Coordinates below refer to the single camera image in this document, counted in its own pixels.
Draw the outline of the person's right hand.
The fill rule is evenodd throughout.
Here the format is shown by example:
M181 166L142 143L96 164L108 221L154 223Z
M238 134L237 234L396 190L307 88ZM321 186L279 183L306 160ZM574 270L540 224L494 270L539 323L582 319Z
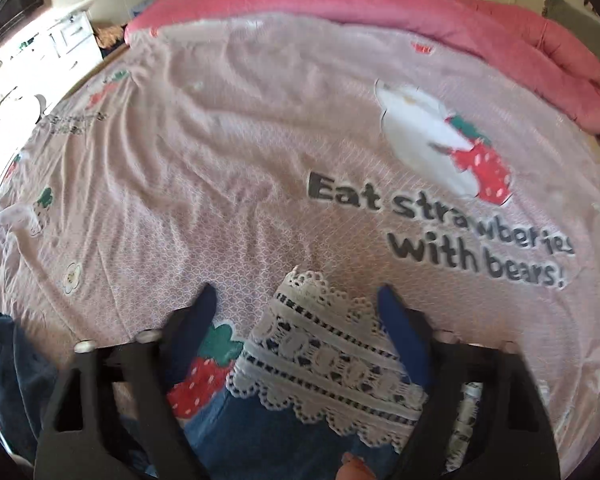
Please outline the person's right hand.
M341 466L337 471L336 480L376 480L376 474L365 464L361 457L350 452L341 457Z

